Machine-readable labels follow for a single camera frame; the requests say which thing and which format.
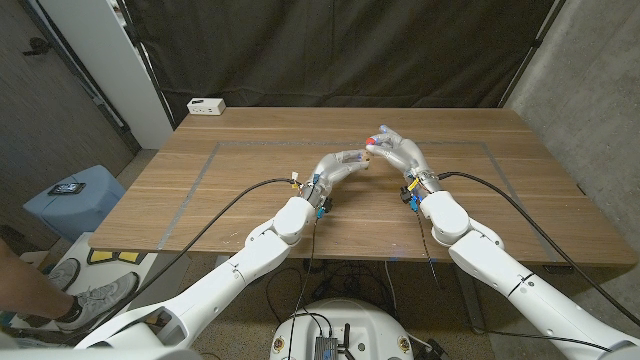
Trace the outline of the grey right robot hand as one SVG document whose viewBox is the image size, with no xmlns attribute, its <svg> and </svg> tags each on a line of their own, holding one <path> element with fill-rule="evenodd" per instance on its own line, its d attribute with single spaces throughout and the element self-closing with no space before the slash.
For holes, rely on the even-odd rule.
<svg viewBox="0 0 640 360">
<path fill-rule="evenodd" d="M 366 140 L 366 150 L 385 158 L 405 178 L 408 188 L 420 196 L 442 190 L 435 172 L 427 164 L 421 149 L 410 139 L 403 138 L 386 125 L 380 134 Z"/>
</svg>

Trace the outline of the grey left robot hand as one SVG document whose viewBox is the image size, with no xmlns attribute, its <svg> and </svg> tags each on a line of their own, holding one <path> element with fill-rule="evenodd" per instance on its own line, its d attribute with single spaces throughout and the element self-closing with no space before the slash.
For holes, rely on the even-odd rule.
<svg viewBox="0 0 640 360">
<path fill-rule="evenodd" d="M 346 150 L 325 155 L 316 165 L 303 187 L 302 197 L 318 208 L 329 196 L 332 187 L 351 173 L 367 169 L 365 150 Z"/>
</svg>

